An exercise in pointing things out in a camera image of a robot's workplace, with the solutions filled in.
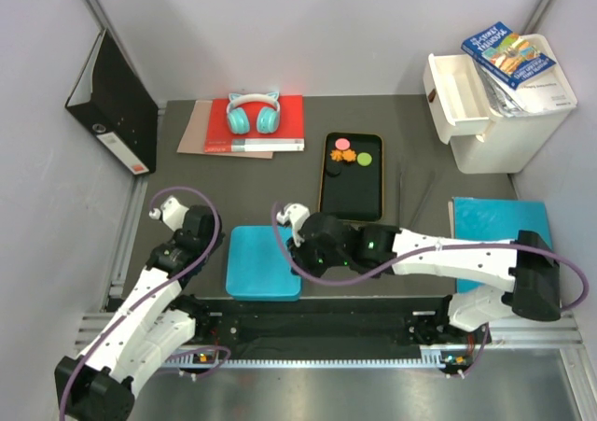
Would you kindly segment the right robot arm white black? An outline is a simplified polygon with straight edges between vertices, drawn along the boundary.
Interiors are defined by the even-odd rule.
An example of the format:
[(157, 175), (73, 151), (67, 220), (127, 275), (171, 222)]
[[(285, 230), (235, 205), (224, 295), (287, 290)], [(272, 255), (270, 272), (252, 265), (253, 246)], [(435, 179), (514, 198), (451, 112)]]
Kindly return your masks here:
[(285, 252), (291, 269), (314, 282), (333, 267), (347, 267), (363, 280), (391, 274), (477, 282), (473, 290), (444, 298), (435, 328), (446, 342), (509, 316), (537, 322), (561, 317), (559, 261), (536, 232), (484, 243), (458, 241), (389, 225), (355, 227), (298, 203), (273, 219), (291, 230)]

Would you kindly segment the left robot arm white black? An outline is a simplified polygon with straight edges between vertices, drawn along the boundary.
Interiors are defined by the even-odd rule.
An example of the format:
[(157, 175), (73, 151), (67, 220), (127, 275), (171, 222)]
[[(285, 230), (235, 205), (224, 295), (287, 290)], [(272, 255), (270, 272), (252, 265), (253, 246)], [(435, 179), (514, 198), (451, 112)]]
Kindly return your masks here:
[(75, 358), (54, 371), (61, 420), (125, 420), (148, 380), (187, 342), (201, 343), (212, 322), (183, 290), (222, 244), (215, 206), (168, 197), (149, 213), (172, 233), (155, 247), (128, 297)]

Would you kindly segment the teal tin lid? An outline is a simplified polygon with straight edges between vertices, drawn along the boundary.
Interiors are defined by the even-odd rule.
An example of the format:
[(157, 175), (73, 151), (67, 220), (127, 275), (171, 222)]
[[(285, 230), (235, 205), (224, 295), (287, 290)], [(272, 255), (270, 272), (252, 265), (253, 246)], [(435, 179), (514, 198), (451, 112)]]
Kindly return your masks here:
[(237, 226), (230, 236), (225, 288), (301, 286), (276, 242), (272, 226)]

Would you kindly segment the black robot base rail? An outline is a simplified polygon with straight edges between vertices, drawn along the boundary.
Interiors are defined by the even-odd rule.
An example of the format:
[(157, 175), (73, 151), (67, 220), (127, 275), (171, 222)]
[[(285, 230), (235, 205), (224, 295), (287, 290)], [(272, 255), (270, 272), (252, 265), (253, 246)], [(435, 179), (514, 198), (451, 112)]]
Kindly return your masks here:
[(239, 302), (178, 297), (190, 314), (191, 343), (223, 345), (234, 360), (415, 358), (422, 345), (468, 349), (483, 333), (448, 325), (444, 298), (305, 298)]

